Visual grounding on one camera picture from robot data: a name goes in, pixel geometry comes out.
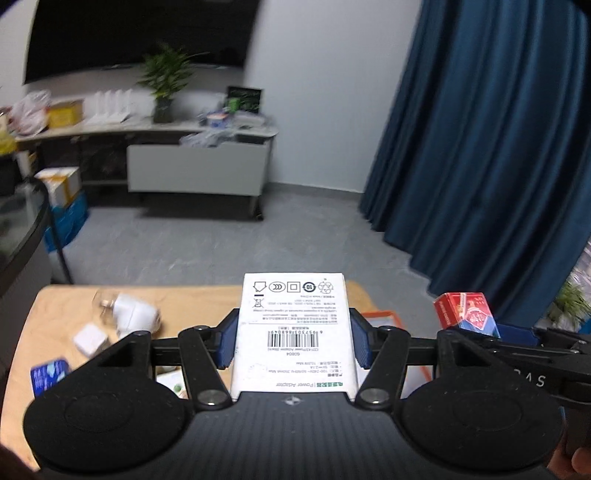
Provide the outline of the person's right hand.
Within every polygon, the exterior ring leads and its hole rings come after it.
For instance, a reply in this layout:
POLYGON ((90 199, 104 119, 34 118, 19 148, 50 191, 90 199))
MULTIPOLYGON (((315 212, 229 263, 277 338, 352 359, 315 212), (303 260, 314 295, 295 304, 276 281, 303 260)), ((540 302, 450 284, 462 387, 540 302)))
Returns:
POLYGON ((558 479, 562 480, 590 480, 591 479, 591 452, 588 447, 578 448, 571 456, 565 447, 560 444, 547 465, 558 479))

